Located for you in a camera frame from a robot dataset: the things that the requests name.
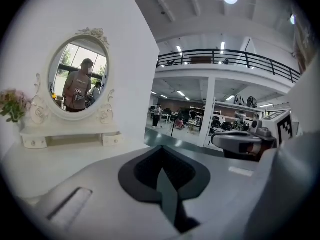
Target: ceiling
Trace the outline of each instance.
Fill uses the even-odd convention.
[[[184,50],[220,47],[221,35],[234,39],[227,41],[230,49],[239,47],[244,37],[270,43],[283,37],[290,46],[293,44],[294,26],[289,21],[291,4],[287,0],[238,0],[236,4],[224,0],[135,1],[162,54],[168,50],[176,52],[177,45]],[[272,34],[274,39],[265,33]],[[177,38],[184,39],[182,44],[176,45]]]
[[[192,102],[202,102],[207,99],[208,78],[206,77],[171,77],[155,78],[153,80],[152,91],[168,97],[172,100],[183,100],[177,91],[181,91]],[[256,98],[259,106],[272,103],[274,105],[286,103],[285,98],[264,86],[250,84],[237,80],[220,79],[215,80],[214,96],[218,102],[226,102],[231,95],[241,95],[245,100],[253,96]]]

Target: white pillar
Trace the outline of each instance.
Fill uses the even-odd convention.
[[[202,127],[198,139],[197,146],[203,147],[207,138],[208,129],[211,126],[210,118],[212,113],[212,107],[214,104],[215,98],[215,86],[216,86],[216,78],[213,76],[209,77],[208,83],[208,92],[206,94],[206,104],[205,104],[205,111],[204,117],[202,122]]]

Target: person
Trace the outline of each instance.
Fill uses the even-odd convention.
[[[94,63],[86,58],[81,63],[81,70],[71,72],[63,88],[65,96],[65,110],[68,112],[80,112],[86,109],[86,96],[91,88],[91,79]]]
[[[92,102],[92,104],[95,103],[97,101],[97,99],[99,98],[100,88],[101,88],[101,82],[97,82],[95,84],[95,86],[91,89],[91,94],[92,94],[91,102]]]
[[[161,106],[160,104],[157,104],[156,109],[154,110],[153,124],[152,124],[153,128],[157,128],[161,113],[162,113]]]
[[[182,126],[184,125],[183,121],[183,115],[182,115],[182,109],[180,108],[178,111],[178,117],[175,121],[175,127],[179,128],[180,130],[182,129]]]

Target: white vanity table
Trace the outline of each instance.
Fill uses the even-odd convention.
[[[56,57],[61,56],[61,50],[78,39],[98,45],[104,52],[107,63],[102,79],[105,87],[87,109],[66,112],[52,98],[49,71]],[[20,132],[22,138],[16,140],[1,162],[1,169],[17,197],[29,203],[36,202],[92,163],[148,147],[142,142],[124,138],[113,120],[115,72],[109,52],[109,43],[103,30],[86,28],[64,40],[54,54],[50,54],[43,71],[36,74],[36,94],[24,117],[25,127]],[[83,63],[81,70],[87,70],[85,74],[89,74],[89,66],[83,68]]]

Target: gray floor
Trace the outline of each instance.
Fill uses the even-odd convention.
[[[205,147],[199,147],[176,138],[171,138],[165,134],[162,134],[160,132],[157,132],[149,128],[145,128],[144,144],[150,147],[158,146],[158,145],[173,146],[173,147],[182,148],[182,149],[197,152],[197,153],[203,153],[203,154],[214,156],[214,157],[220,157],[220,158],[225,157],[223,152],[205,148]]]

